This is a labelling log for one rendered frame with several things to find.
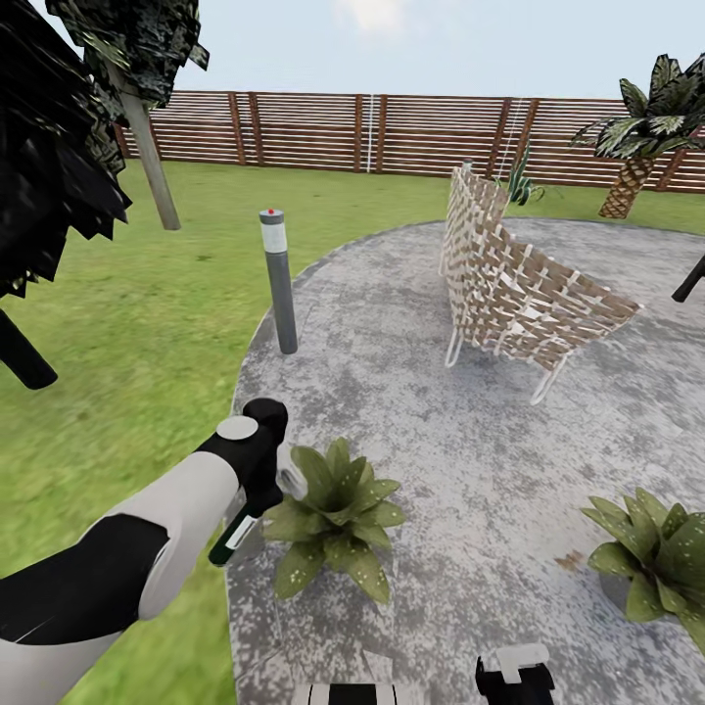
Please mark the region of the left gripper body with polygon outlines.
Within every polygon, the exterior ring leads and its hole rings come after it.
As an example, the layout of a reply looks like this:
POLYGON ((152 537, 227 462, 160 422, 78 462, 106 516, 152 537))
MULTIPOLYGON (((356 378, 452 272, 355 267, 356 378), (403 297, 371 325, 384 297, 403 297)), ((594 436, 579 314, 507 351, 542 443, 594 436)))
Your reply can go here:
POLYGON ((283 492, 275 481, 276 464, 275 460, 267 467, 255 468, 243 485, 258 514, 283 502, 283 492))

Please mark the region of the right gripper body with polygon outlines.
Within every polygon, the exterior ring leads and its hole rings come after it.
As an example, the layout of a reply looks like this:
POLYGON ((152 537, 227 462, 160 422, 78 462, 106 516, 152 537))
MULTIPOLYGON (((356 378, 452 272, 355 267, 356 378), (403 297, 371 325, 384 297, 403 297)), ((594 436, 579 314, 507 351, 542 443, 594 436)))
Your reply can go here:
POLYGON ((539 666, 522 666, 518 673, 522 682, 506 684, 502 671, 484 671, 482 683, 489 705, 554 705, 539 666))

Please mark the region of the insectifuge atomizer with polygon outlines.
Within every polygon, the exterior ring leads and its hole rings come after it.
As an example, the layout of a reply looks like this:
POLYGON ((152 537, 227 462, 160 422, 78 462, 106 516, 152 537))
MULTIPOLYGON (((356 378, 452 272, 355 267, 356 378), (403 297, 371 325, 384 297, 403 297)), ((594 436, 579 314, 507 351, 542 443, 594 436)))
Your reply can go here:
POLYGON ((209 560, 212 565, 216 565, 216 567, 223 566, 232 557, 232 553, 240 546, 240 543, 248 535, 257 519, 258 514, 254 509, 254 504, 247 498, 242 510, 238 512, 226 532, 222 534, 222 537, 211 549, 209 560))

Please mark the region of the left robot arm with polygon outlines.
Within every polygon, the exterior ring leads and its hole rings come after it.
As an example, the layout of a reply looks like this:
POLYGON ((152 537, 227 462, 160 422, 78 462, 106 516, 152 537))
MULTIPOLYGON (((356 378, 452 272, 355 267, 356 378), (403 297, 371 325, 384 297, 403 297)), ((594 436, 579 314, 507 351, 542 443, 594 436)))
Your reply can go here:
POLYGON ((277 447, 284 405, 255 398, 157 481, 107 510, 76 545, 0 579, 0 705, 57 705, 134 622, 183 588, 240 487, 258 514, 305 475, 277 447))

